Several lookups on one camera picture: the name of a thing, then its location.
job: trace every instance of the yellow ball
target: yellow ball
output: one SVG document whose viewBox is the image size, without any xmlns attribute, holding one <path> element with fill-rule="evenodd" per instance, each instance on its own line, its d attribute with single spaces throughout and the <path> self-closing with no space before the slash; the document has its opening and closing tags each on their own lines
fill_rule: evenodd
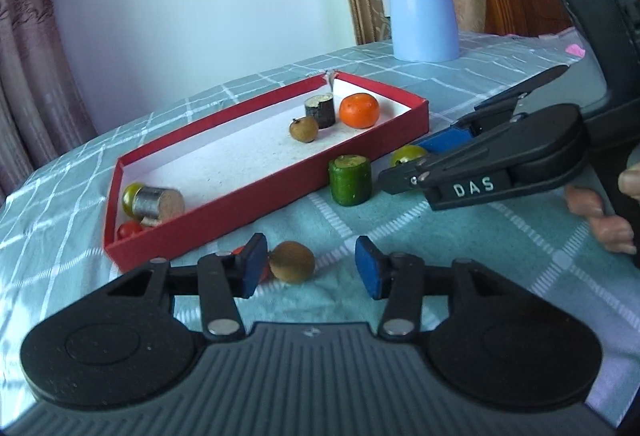
<svg viewBox="0 0 640 436">
<path fill-rule="evenodd" d="M 134 219 L 138 219 L 138 217 L 133 214 L 133 199 L 136 197 L 138 191 L 144 186 L 145 183 L 131 183 L 122 193 L 122 210 L 124 210 L 124 213 L 129 217 L 133 217 Z"/>
</svg>

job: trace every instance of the red box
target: red box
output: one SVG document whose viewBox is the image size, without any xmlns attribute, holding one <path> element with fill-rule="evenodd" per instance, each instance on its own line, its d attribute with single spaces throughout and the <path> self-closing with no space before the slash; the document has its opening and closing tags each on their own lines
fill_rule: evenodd
<svg viewBox="0 0 640 436">
<path fill-rule="evenodd" d="M 291 119 L 304 116 L 303 101 L 334 93 L 369 92 L 381 117 L 370 129 L 340 123 L 309 143 L 289 136 Z M 429 131 L 429 103 L 419 96 L 352 74 L 326 75 L 274 89 L 232 105 L 120 157 L 111 180 L 104 223 L 104 250 L 122 272 L 161 257 L 172 260 L 247 225 L 328 184 L 328 163 L 342 154 L 372 161 Z M 143 181 L 171 187 L 185 197 L 179 217 L 117 241 L 128 217 L 120 206 L 126 185 Z"/>
</svg>

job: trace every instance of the light blue checkered tablecloth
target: light blue checkered tablecloth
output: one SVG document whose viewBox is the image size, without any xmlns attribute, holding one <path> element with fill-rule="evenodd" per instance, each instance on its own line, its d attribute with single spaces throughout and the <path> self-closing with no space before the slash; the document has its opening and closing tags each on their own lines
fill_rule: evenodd
<svg viewBox="0 0 640 436">
<path fill-rule="evenodd" d="M 214 87 L 118 127 L 37 171 L 0 212 L 0 426 L 33 402 L 18 360 L 27 331 L 117 275 L 100 238 L 119 156 L 235 102 L 328 69 L 428 98 L 431 129 L 439 130 L 487 96 L 575 61 L 564 53 L 567 40 L 463 33 L 462 57 L 444 64 L 400 62 L 382 42 L 336 51 Z M 387 163 L 376 162 L 374 171 Z M 587 322 L 606 354 L 589 402 L 610 422 L 619 422 L 640 384 L 640 273 L 626 257 L 604 252 L 587 225 L 569 215 L 559 192 L 431 212 L 419 193 L 376 193 L 366 204 L 344 209 L 323 189 L 175 263 L 234 249 L 256 231 L 272 247 L 287 239 L 303 242 L 316 254 L 318 272 L 305 285 L 272 282 L 239 301 L 247 327 L 258 320 L 365 320 L 376 326 L 383 303 L 366 296 L 353 262 L 354 239 L 366 234 L 384 252 L 412 252 L 429 264 L 476 259 Z M 425 328 L 446 315 L 443 298 L 425 300 Z M 196 300 L 179 299 L 176 316 L 198 328 Z"/>
</svg>

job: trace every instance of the pink curtain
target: pink curtain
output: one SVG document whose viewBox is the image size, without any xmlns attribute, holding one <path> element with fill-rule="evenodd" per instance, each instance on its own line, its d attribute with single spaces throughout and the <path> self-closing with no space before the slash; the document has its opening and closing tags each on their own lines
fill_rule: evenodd
<svg viewBox="0 0 640 436">
<path fill-rule="evenodd" d="M 35 169 L 95 135 L 52 0 L 0 0 L 0 205 Z"/>
</svg>

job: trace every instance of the small brown fruit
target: small brown fruit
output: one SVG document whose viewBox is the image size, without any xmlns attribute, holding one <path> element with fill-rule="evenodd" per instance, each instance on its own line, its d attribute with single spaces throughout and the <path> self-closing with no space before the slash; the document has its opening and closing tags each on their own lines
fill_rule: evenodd
<svg viewBox="0 0 640 436">
<path fill-rule="evenodd" d="M 308 280 L 316 269 L 316 258 L 305 245 L 284 241 L 269 254 L 269 266 L 276 279 L 289 284 Z"/>
<path fill-rule="evenodd" d="M 294 140 L 310 143 L 318 137 L 318 122 L 311 116 L 296 118 L 289 125 L 289 134 Z"/>
</svg>

